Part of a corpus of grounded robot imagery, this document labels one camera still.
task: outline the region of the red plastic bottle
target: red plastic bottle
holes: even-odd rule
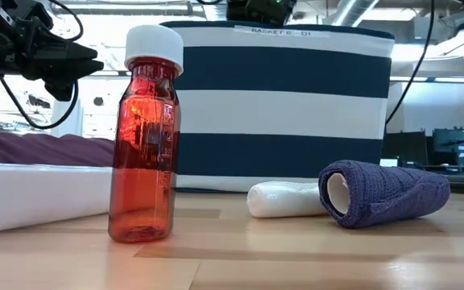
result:
[[[148,242],[172,230],[180,106],[173,80],[184,45],[173,30],[146,25],[126,37],[131,83],[119,103],[109,235]]]

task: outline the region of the black cable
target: black cable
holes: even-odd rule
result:
[[[58,7],[66,10],[70,15],[73,16],[74,20],[77,22],[78,24],[78,27],[80,28],[80,32],[78,32],[78,35],[71,38],[71,39],[68,39],[68,40],[71,40],[71,41],[77,41],[79,40],[83,34],[84,34],[84,25],[81,23],[81,20],[78,18],[78,15],[76,13],[74,13],[71,9],[69,9],[66,5],[58,2],[57,0],[48,0],[49,2],[57,5]]]
[[[449,24],[447,24],[447,22],[443,18],[439,18],[439,19],[443,23],[443,25],[447,26],[447,28],[449,28],[451,31],[456,29],[455,27],[451,27]]]
[[[83,34],[84,34],[84,26],[83,24],[81,23],[81,20],[78,18],[78,15],[76,13],[74,13],[72,10],[70,10],[66,5],[58,2],[57,0],[48,0],[49,2],[61,7],[62,9],[66,10],[70,15],[73,16],[73,18],[77,21],[77,24],[78,24],[78,27],[80,28],[80,32],[78,33],[77,36],[71,38],[71,39],[68,39],[69,41],[76,41],[76,40],[79,40]],[[73,83],[73,93],[72,93],[72,100],[71,100],[71,105],[69,106],[69,108],[65,111],[65,114],[60,117],[56,122],[52,123],[52,124],[49,124],[49,125],[45,125],[45,126],[41,126],[41,125],[38,125],[37,123],[35,123],[31,118],[30,116],[28,116],[28,114],[24,111],[23,107],[21,106],[21,104],[19,104],[19,100],[15,97],[14,93],[12,92],[12,89],[10,88],[10,86],[6,83],[5,81],[5,78],[4,76],[0,76],[0,81],[1,81],[1,84],[3,85],[3,87],[5,88],[5,91],[6,93],[8,93],[8,96],[10,97],[10,99],[12,100],[12,102],[14,103],[14,105],[17,107],[17,110],[19,111],[19,113],[21,113],[21,115],[24,117],[24,119],[30,124],[30,126],[34,127],[35,129],[39,129],[39,130],[48,130],[48,129],[52,129],[52,128],[55,128],[56,126],[59,126],[61,123],[63,123],[65,120],[67,120],[67,118],[69,117],[69,115],[72,113],[72,111],[74,110],[74,107],[77,105],[77,101],[78,101],[78,93],[79,93],[79,87],[78,87],[78,81],[74,81]]]
[[[213,1],[203,1],[203,0],[197,0],[198,3],[201,5],[216,5],[219,4],[222,0],[213,0]]]
[[[412,72],[411,78],[409,79],[408,84],[406,85],[406,88],[402,92],[402,96],[400,96],[399,101],[396,103],[395,108],[391,112],[390,116],[386,120],[386,125],[393,119],[393,116],[395,116],[396,111],[399,109],[400,105],[402,104],[402,101],[406,97],[406,94],[408,94],[409,88],[411,87],[411,84],[413,83],[418,70],[420,69],[420,66],[422,65],[422,62],[424,61],[425,55],[427,54],[427,48],[429,47],[429,44],[431,42],[431,35],[433,34],[433,27],[434,27],[434,10],[435,10],[435,2],[434,0],[431,1],[431,20],[429,22],[429,30],[427,31],[427,37],[425,38],[425,44],[424,44],[424,52],[422,52],[422,55],[420,59],[418,60],[418,63],[416,63],[415,70]]]
[[[419,17],[419,16],[420,16],[420,13],[418,13],[418,11],[416,11],[416,9],[413,8],[413,7],[411,7],[411,6],[406,6],[406,7],[404,7],[404,8],[400,11],[400,13],[406,11],[407,9],[409,9],[409,10],[415,12],[415,17]]]
[[[24,119],[30,124],[30,126],[34,127],[35,129],[39,129],[39,130],[48,130],[48,129],[52,129],[52,128],[55,128],[56,126],[59,126],[61,123],[63,123],[65,120],[67,120],[67,118],[69,117],[69,115],[72,113],[72,111],[74,110],[74,107],[77,105],[77,101],[78,101],[78,92],[79,92],[79,89],[78,89],[78,81],[75,81],[73,83],[73,95],[72,95],[72,101],[71,101],[71,105],[69,106],[69,108],[65,111],[65,114],[60,117],[58,119],[58,121],[52,123],[52,124],[49,124],[49,125],[45,125],[45,126],[41,126],[41,125],[38,125],[37,123],[35,123],[31,118],[30,116],[24,111],[23,107],[21,106],[21,104],[19,104],[19,100],[15,97],[14,93],[12,93],[12,90],[10,89],[10,87],[8,86],[8,84],[6,83],[5,79],[3,77],[0,77],[0,81],[1,81],[1,84],[3,85],[3,87],[5,88],[5,91],[6,93],[8,93],[8,95],[10,96],[10,99],[12,99],[12,102],[14,103],[14,105],[17,107],[17,110],[19,111],[19,113],[21,113],[21,115],[24,117]]]

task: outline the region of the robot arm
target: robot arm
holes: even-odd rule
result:
[[[0,0],[0,77],[17,74],[42,79],[46,90],[67,102],[73,84],[102,70],[97,52],[51,33],[52,18],[34,0]]]

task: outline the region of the navy and white stripe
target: navy and white stripe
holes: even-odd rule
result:
[[[171,22],[184,39],[177,187],[316,182],[340,159],[378,163],[394,40],[352,27]]]

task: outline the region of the wooden table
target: wooden table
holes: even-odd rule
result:
[[[426,218],[343,230],[254,219],[243,195],[179,194],[173,235],[111,242],[106,215],[0,232],[0,289],[464,290],[464,196]]]

